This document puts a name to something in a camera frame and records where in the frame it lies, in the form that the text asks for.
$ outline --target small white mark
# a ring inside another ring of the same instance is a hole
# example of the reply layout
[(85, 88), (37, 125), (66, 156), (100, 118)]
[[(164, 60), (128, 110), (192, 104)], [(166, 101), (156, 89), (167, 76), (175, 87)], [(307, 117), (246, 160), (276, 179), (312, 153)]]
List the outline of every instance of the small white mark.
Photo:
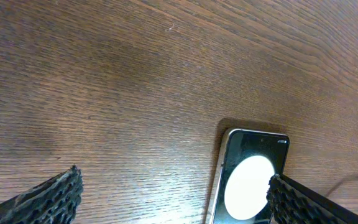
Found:
[(171, 28), (169, 30), (172, 30), (175, 27), (175, 24), (172, 24)]

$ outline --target thin black wire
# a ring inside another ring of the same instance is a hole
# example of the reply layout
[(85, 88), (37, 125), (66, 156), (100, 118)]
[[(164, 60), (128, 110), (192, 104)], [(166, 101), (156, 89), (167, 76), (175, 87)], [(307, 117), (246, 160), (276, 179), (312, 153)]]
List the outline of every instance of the thin black wire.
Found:
[(342, 184), (345, 184), (346, 182), (350, 182), (350, 181), (355, 181), (358, 180), (358, 175), (353, 175), (350, 177), (345, 177), (343, 178), (341, 181), (339, 181), (338, 183), (336, 183), (336, 185), (334, 185), (334, 187), (332, 187), (328, 193), (325, 195), (325, 197), (330, 196), (336, 189), (338, 189)]

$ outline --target white round label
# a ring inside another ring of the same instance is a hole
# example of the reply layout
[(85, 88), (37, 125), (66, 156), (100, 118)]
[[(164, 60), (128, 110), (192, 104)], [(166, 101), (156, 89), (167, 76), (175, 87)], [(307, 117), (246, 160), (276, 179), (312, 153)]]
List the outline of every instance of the white round label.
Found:
[(236, 220), (256, 216), (267, 204), (269, 180), (273, 175), (273, 165), (264, 156), (252, 156), (240, 162), (224, 191), (224, 204), (230, 216)]

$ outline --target brown wood grain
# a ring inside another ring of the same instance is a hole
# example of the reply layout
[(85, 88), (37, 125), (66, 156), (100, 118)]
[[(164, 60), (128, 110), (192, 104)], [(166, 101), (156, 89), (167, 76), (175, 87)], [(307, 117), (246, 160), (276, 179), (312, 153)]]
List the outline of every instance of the brown wood grain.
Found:
[(318, 193), (358, 174), (358, 0), (0, 0), (0, 203), (76, 164), (75, 223), (200, 223), (233, 126)]

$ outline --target silver edge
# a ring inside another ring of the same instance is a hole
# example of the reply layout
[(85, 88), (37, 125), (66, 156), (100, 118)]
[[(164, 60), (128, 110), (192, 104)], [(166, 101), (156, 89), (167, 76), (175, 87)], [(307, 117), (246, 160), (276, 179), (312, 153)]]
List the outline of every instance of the silver edge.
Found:
[(225, 131), (222, 137), (221, 148), (219, 150), (218, 163), (216, 165), (216, 172), (214, 176), (214, 182), (212, 184), (211, 197), (209, 198), (209, 205), (208, 205), (208, 211), (205, 219), (205, 224), (213, 224), (214, 222), (216, 201), (218, 199), (219, 186), (221, 185), (222, 169), (224, 165), (223, 160), (224, 160), (224, 156), (226, 155), (226, 146), (227, 143), (229, 142), (231, 134), (235, 131), (248, 131), (248, 132), (262, 133), (262, 134), (276, 134), (276, 135), (288, 137), (286, 134), (271, 133), (266, 131), (256, 131), (256, 130), (249, 130), (243, 128), (229, 128), (227, 131)]

